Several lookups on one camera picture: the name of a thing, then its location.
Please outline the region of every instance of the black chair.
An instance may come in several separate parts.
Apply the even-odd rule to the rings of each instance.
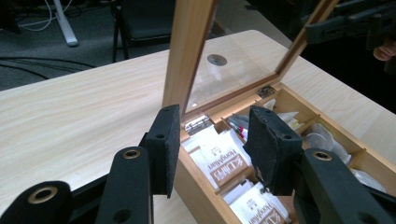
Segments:
[[[129,59],[129,47],[169,43],[175,6],[176,0],[112,1],[113,63],[117,57],[119,33],[125,60]]]

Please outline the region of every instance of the hinge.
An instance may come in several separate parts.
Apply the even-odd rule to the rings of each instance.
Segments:
[[[188,122],[185,126],[184,129],[189,135],[194,135],[195,133],[200,132],[201,130],[209,127],[212,125],[213,122],[210,120],[209,116],[207,115],[202,115],[198,119],[194,119],[190,122]]]
[[[272,88],[271,86],[264,86],[263,88],[259,89],[257,91],[257,94],[262,98],[265,99],[268,96],[272,95],[275,93],[274,88]]]

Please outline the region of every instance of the light wood tabletop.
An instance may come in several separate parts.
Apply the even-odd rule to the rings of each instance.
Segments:
[[[233,46],[244,51],[242,61],[254,62],[253,71],[263,74],[273,71],[286,52],[269,37],[246,31],[209,40],[202,57],[228,50],[225,54],[237,62]],[[43,181],[62,180],[77,189],[107,174],[117,151],[137,146],[161,109],[168,54],[1,91],[0,214]],[[201,64],[198,78],[207,73]],[[396,163],[396,116],[387,109],[302,58],[282,82]],[[156,223],[195,223],[175,190],[170,200],[155,196],[154,209]]]

